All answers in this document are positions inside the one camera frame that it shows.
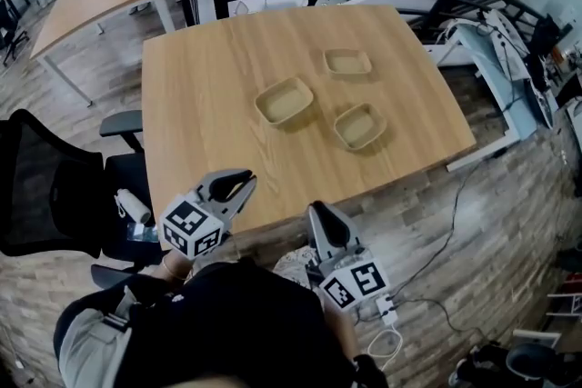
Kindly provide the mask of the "white water bottle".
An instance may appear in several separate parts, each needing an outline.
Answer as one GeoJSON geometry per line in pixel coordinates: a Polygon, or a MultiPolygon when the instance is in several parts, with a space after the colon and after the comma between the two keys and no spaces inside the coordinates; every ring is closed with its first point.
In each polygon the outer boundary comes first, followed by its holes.
{"type": "Polygon", "coordinates": [[[137,224],[146,224],[151,210],[127,189],[118,189],[114,195],[120,218],[131,218],[137,224]]]}

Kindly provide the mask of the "black swivel chair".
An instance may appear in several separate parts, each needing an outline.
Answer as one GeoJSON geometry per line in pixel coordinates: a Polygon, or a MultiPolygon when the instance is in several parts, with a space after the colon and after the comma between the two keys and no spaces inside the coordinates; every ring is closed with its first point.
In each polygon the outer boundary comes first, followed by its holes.
{"type": "Polygon", "coordinates": [[[26,30],[18,24],[20,18],[12,0],[0,0],[0,51],[5,50],[4,67],[7,67],[9,58],[16,59],[16,48],[30,40],[26,30]]]}

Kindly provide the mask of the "person's grey trousers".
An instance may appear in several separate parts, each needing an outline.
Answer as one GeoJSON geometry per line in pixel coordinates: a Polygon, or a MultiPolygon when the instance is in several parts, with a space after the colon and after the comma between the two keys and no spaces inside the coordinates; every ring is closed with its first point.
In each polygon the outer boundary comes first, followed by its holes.
{"type": "Polygon", "coordinates": [[[65,388],[114,388],[132,335],[128,297],[114,313],[85,309],[71,322],[60,348],[59,371],[65,388]]]}

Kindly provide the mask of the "white power strip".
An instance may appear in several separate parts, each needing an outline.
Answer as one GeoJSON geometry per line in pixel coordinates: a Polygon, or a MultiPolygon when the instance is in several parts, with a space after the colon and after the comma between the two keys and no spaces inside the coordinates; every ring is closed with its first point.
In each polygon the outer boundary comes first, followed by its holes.
{"type": "Polygon", "coordinates": [[[389,295],[379,297],[376,306],[385,326],[391,326],[397,321],[396,305],[389,295]]]}

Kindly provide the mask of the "pale blue desk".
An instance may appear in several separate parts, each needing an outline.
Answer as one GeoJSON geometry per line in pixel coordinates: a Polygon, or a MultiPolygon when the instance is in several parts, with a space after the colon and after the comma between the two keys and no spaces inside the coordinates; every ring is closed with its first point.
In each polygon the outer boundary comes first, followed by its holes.
{"type": "Polygon", "coordinates": [[[526,60],[532,54],[501,12],[486,12],[480,21],[450,21],[437,44],[430,47],[430,54],[439,67],[452,65],[459,56],[475,65],[476,76],[487,84],[507,125],[496,141],[448,164],[449,172],[528,139],[541,124],[554,125],[558,105],[549,82],[546,78],[536,81],[527,69],[526,60]]]}

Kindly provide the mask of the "person's black top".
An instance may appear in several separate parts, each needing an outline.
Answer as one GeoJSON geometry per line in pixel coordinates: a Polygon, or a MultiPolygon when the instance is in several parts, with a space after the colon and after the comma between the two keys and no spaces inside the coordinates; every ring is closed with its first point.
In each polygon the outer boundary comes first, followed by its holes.
{"type": "Polygon", "coordinates": [[[68,305],[55,358],[85,309],[128,297],[132,335],[114,388],[388,388],[371,357],[344,355],[316,294],[248,261],[211,264],[185,284],[144,274],[68,305]]]}

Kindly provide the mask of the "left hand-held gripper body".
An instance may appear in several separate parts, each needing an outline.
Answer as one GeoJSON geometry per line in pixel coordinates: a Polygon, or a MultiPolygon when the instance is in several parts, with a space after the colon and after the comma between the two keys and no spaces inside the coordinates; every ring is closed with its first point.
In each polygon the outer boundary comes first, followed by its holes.
{"type": "Polygon", "coordinates": [[[193,198],[177,195],[159,218],[161,239],[188,260],[207,254],[221,243],[226,225],[193,198]]]}

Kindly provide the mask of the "person's left forearm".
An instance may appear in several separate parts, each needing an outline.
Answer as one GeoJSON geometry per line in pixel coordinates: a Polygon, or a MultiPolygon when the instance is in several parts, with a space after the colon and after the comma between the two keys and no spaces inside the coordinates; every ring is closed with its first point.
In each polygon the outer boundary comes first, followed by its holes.
{"type": "Polygon", "coordinates": [[[185,282],[192,273],[194,260],[177,250],[171,250],[162,258],[156,276],[168,282],[185,282]]]}

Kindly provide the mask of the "black mesh office chair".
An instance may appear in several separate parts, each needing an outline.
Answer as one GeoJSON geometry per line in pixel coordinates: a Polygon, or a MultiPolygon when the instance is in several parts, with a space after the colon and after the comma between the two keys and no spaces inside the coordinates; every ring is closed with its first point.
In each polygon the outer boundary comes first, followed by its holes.
{"type": "Polygon", "coordinates": [[[121,137],[130,151],[104,157],[67,143],[25,109],[0,120],[0,252],[77,251],[130,264],[124,270],[92,266],[102,288],[160,264],[145,150],[136,138],[142,130],[139,111],[108,116],[99,134],[121,137]],[[118,189],[151,210],[146,224],[119,217],[118,189]]]}

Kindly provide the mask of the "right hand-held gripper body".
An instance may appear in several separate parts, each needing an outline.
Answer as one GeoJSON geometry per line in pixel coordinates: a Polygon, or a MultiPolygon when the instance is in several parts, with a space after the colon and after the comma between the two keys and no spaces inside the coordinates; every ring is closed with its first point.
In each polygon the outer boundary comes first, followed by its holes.
{"type": "Polygon", "coordinates": [[[341,312],[389,289],[383,265],[363,247],[352,248],[321,263],[320,270],[324,280],[317,288],[341,312]]]}

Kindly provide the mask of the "person's right forearm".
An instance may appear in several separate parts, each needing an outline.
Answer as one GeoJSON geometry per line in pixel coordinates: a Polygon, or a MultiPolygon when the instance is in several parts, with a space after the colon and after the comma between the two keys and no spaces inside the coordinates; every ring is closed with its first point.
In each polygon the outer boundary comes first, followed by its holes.
{"type": "Polygon", "coordinates": [[[317,295],[323,307],[326,324],[339,341],[346,358],[353,361],[359,355],[359,345],[352,317],[338,310],[323,292],[317,291],[317,295]]]}

